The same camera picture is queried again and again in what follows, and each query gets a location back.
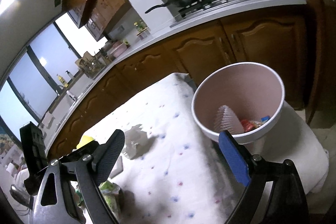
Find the yellow detergent bottle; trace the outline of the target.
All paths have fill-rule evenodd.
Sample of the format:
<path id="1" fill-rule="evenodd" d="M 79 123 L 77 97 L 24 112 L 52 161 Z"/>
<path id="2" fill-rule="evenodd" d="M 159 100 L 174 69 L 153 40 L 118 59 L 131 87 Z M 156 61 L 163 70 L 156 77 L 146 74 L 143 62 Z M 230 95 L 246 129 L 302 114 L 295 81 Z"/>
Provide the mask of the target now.
<path id="1" fill-rule="evenodd" d="M 61 83 L 65 88 L 68 88 L 68 87 L 69 87 L 68 82 L 67 82 L 61 75 L 57 75 L 57 77 L 58 77 L 58 80 L 60 81 L 60 83 Z"/>

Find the oil bottles on rack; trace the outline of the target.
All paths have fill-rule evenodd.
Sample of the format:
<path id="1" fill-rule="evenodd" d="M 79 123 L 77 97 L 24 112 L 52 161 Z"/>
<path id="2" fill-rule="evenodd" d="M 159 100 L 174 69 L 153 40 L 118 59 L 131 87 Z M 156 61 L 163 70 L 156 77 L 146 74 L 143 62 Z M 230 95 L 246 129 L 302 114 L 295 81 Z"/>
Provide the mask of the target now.
<path id="1" fill-rule="evenodd" d="M 135 29 L 137 30 L 137 36 L 140 40 L 143 40 L 150 35 L 150 30 L 147 24 L 142 19 L 139 19 L 133 24 L 135 26 Z"/>

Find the white countertop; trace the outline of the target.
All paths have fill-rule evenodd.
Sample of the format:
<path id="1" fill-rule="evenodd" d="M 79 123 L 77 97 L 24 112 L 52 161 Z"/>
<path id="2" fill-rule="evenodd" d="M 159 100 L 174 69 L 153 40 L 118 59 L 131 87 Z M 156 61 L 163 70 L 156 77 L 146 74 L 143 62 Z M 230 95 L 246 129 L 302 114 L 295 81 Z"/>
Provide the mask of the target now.
<path id="1" fill-rule="evenodd" d="M 163 28 L 117 58 L 85 86 L 69 110 L 54 112 L 55 124 L 46 131 L 46 155 L 71 152 L 86 130 L 175 72 L 188 73 L 200 84 L 225 65 L 262 63 L 284 81 L 286 100 L 302 107 L 305 7 L 306 0 L 247 0 Z"/>

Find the white pump bottle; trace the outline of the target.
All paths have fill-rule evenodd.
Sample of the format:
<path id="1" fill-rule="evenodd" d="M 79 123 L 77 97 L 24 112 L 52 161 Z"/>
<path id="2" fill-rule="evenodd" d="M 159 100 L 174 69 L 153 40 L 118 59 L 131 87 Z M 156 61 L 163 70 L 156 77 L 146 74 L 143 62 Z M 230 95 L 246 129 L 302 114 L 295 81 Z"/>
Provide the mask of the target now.
<path id="1" fill-rule="evenodd" d="M 70 71 L 66 71 L 66 74 L 69 76 L 71 80 L 75 79 L 74 75 Z"/>

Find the pink white trash bin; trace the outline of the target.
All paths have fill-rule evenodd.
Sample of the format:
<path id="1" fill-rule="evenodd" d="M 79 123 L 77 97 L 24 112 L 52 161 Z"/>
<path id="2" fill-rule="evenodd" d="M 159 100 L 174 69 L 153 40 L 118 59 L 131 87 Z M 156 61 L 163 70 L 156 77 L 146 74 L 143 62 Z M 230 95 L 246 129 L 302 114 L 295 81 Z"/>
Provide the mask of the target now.
<path id="1" fill-rule="evenodd" d="M 285 87 L 281 77 L 270 67 L 253 62 L 227 65 L 209 75 L 194 93 L 191 112 L 206 137 L 218 141 L 214 131 L 217 110 L 227 105 L 239 120 L 270 119 L 261 127 L 234 134 L 239 144 L 262 138 L 278 122 L 285 103 Z"/>

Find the kitchen faucet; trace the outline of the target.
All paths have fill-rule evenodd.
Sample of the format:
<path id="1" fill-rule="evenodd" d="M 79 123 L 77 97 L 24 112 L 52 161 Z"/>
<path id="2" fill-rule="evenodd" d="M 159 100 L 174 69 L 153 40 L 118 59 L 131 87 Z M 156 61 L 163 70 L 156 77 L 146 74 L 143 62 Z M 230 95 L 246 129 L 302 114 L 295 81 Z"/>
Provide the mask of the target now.
<path id="1" fill-rule="evenodd" d="M 63 85 L 58 85 L 56 87 L 56 94 L 57 96 L 65 96 L 67 95 L 68 98 L 70 98 L 73 102 L 76 102 L 77 101 L 77 97 L 71 93 L 68 88 L 64 87 Z"/>

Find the white tissue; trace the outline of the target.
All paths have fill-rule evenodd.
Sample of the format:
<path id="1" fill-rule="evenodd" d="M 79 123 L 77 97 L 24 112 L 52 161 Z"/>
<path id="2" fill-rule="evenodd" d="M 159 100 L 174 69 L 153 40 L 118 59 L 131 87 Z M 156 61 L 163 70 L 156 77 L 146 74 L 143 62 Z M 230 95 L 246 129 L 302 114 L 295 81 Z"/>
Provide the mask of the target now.
<path id="1" fill-rule="evenodd" d="M 145 132 L 142 124 L 137 124 L 125 132 L 122 154 L 129 160 L 137 159 L 149 152 L 155 141 L 156 136 Z"/>

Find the yellow sponge cloth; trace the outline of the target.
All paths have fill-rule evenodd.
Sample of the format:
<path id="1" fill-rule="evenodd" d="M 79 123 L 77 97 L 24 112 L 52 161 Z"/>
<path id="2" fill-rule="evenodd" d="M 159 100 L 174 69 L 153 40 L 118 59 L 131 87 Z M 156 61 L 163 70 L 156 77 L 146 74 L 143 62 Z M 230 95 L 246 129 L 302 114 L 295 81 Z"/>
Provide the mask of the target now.
<path id="1" fill-rule="evenodd" d="M 79 143 L 77 144 L 76 149 L 79 149 L 79 148 L 85 146 L 86 144 L 90 143 L 90 142 L 93 141 L 93 140 L 94 140 L 93 137 L 83 135 L 83 136 L 81 137 Z"/>

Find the green milk carton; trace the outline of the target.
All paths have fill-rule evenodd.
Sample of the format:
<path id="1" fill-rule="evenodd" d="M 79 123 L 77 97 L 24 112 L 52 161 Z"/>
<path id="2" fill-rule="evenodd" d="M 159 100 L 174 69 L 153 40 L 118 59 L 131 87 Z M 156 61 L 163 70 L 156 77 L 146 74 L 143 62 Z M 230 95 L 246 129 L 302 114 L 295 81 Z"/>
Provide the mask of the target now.
<path id="1" fill-rule="evenodd" d="M 270 120 L 270 116 L 269 115 L 265 116 L 265 117 L 262 117 L 261 118 L 261 123 L 266 123 L 266 122 L 268 122 L 268 120 Z"/>

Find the window frame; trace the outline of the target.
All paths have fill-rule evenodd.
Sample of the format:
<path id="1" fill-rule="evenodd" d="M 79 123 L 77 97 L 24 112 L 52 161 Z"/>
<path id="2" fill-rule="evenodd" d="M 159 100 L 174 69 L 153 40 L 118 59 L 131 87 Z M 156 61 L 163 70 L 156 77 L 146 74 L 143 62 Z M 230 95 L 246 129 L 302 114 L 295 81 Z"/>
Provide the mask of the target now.
<path id="1" fill-rule="evenodd" d="M 70 16 L 63 14 L 29 43 L 1 88 L 1 118 L 15 138 L 29 122 L 39 125 L 46 121 L 47 127 L 53 127 L 61 120 L 74 102 L 67 95 L 57 96 L 56 87 L 62 85 L 57 75 L 78 97 L 92 80 L 75 61 L 84 52 L 97 54 L 106 41 L 95 40 L 85 27 L 77 28 Z M 75 79 L 71 80 L 66 71 Z"/>

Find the pink basin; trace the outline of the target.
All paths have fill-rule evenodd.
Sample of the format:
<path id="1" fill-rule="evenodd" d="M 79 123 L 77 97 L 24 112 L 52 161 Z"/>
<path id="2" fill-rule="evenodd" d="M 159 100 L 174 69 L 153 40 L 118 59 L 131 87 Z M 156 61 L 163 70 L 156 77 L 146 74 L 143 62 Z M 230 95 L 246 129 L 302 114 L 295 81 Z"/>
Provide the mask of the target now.
<path id="1" fill-rule="evenodd" d="M 127 45 L 123 42 L 115 42 L 112 45 L 112 48 L 108 51 L 108 56 L 112 56 L 114 58 L 119 57 L 122 53 L 127 50 Z"/>

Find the gas stove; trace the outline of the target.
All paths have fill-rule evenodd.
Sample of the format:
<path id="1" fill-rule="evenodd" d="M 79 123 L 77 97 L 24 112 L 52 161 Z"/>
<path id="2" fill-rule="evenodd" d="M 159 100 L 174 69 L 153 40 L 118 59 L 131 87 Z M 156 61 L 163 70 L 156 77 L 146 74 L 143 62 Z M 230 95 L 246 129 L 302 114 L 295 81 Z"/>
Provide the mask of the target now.
<path id="1" fill-rule="evenodd" d="M 179 15 L 175 17 L 175 22 L 170 25 L 170 28 L 175 27 L 189 19 L 195 18 L 210 11 L 221 9 L 229 5 L 234 5 L 240 2 L 250 0 L 201 0 L 193 3 L 191 6 L 180 9 Z"/>

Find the green yellow spout pouch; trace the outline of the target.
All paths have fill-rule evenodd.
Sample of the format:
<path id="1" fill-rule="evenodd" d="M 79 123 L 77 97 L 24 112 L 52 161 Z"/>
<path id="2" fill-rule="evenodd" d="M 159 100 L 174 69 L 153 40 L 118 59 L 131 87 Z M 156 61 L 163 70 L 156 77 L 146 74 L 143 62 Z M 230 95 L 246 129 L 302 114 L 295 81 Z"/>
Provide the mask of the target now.
<path id="1" fill-rule="evenodd" d="M 106 180 L 100 184 L 99 189 L 110 211 L 119 220 L 121 217 L 121 188 L 117 184 Z"/>

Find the red snack bag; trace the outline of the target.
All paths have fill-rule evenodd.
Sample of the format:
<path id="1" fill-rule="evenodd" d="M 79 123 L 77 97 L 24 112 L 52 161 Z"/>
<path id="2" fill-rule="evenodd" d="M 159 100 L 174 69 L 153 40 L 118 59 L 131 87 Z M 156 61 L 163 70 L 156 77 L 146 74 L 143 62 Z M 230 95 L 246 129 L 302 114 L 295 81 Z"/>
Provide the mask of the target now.
<path id="1" fill-rule="evenodd" d="M 249 120 L 246 120 L 246 119 L 242 119 L 240 121 L 243 129 L 244 129 L 244 132 L 250 132 L 250 131 L 253 131 L 259 127 L 261 127 L 263 124 L 261 122 L 258 122 L 258 121 L 249 121 Z"/>

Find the floral white tablecloth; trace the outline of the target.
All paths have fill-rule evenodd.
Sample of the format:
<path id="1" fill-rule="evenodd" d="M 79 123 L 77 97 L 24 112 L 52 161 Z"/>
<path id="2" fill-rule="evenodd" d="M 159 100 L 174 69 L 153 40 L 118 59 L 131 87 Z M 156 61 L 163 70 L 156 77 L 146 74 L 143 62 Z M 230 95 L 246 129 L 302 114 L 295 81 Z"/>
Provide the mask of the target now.
<path id="1" fill-rule="evenodd" d="M 85 132 L 105 143 L 116 129 L 145 132 L 148 141 L 112 179 L 124 194 L 121 223 L 224 223 L 244 187 L 191 113 L 189 76 L 173 73 L 139 92 Z M 291 159 L 305 193 L 318 193 L 329 172 L 329 154 L 287 103 L 280 119 L 248 146 L 264 159 Z"/>

